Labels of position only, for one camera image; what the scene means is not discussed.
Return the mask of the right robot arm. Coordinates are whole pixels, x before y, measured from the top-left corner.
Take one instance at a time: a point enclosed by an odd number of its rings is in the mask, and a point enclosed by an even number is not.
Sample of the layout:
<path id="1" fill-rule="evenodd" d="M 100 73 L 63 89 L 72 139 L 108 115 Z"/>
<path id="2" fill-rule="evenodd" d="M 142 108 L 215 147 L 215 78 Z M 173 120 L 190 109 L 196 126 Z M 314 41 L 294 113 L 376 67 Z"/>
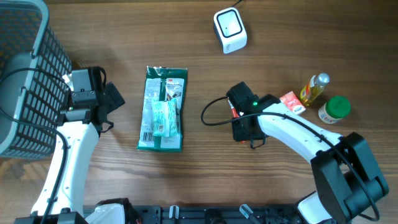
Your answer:
<path id="1" fill-rule="evenodd" d="M 243 82 L 226 97 L 244 124 L 280 140 L 310 163 L 316 191 L 297 206 L 307 223 L 349 223 L 388 194 L 380 167 L 358 133 L 342 136 L 322 129 L 272 95 L 259 98 Z"/>

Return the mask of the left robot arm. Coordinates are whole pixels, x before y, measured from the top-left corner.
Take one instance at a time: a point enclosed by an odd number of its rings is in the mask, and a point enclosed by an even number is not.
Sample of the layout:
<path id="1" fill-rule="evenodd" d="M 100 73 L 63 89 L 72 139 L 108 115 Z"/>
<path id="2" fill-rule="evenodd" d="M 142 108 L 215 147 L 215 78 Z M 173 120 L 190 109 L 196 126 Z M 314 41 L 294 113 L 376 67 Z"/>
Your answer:
<path id="1" fill-rule="evenodd" d="M 57 143 L 47 178 L 28 217 L 16 223 L 126 223 L 128 201 L 105 200 L 99 212 L 84 216 L 83 194 L 88 166 L 107 115 L 125 101 L 102 67 L 88 67 L 64 75 L 67 97 L 56 119 Z"/>

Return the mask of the green lid white jar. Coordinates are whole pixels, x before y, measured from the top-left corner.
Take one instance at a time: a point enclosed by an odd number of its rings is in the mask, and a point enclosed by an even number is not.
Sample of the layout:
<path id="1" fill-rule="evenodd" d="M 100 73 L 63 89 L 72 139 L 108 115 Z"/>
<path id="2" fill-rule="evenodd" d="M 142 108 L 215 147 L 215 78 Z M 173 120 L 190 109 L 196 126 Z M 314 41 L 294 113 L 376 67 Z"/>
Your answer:
<path id="1" fill-rule="evenodd" d="M 330 98 L 318 110 L 319 118 L 327 124 L 337 123 L 347 117 L 351 112 L 351 103 L 344 96 L 334 96 Z"/>

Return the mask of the teal mint candy packet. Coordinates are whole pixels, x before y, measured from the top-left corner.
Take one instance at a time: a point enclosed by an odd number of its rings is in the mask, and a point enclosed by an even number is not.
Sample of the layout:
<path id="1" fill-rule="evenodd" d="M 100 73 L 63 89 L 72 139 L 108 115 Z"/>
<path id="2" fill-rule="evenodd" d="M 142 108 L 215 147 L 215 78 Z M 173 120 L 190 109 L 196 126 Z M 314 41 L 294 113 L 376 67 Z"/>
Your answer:
<path id="1" fill-rule="evenodd" d="M 178 134 L 177 127 L 177 100 L 169 101 L 152 100 L 153 135 L 160 137 L 173 137 Z"/>

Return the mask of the green 3M product package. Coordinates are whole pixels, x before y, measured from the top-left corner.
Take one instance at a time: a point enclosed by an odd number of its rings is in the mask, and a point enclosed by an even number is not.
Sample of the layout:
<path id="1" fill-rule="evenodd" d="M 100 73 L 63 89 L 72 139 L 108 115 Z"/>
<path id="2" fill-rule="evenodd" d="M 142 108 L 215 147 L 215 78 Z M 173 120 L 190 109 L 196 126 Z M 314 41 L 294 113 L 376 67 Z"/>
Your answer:
<path id="1" fill-rule="evenodd" d="M 180 152 L 183 144 L 182 111 L 187 89 L 187 68 L 147 67 L 144 87 L 142 121 L 137 143 L 138 150 Z M 178 134 L 173 137 L 153 135 L 152 100 L 177 100 Z"/>

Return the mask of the red Kleenex tissue pack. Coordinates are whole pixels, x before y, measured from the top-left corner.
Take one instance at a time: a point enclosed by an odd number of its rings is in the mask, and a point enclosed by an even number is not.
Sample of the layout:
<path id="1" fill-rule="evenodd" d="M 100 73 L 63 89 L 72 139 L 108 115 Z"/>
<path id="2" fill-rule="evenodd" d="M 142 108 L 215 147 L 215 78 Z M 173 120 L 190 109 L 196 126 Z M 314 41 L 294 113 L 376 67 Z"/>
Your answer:
<path id="1" fill-rule="evenodd" d="M 300 102 L 300 100 L 296 97 L 296 95 L 292 91 L 281 96 L 280 100 L 294 114 L 299 115 L 306 110 L 304 105 Z"/>

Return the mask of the yellow liquid bottle silver cap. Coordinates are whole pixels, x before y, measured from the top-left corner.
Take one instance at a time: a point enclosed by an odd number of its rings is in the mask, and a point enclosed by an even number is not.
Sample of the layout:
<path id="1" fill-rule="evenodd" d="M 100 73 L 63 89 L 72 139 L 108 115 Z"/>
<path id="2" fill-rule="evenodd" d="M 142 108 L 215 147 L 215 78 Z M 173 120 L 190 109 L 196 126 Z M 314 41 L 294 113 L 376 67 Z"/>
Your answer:
<path id="1" fill-rule="evenodd" d="M 313 101 L 323 93 L 329 82 L 330 77 L 327 73 L 319 73 L 318 75 L 314 75 L 299 94 L 301 103 L 304 106 L 310 106 Z"/>

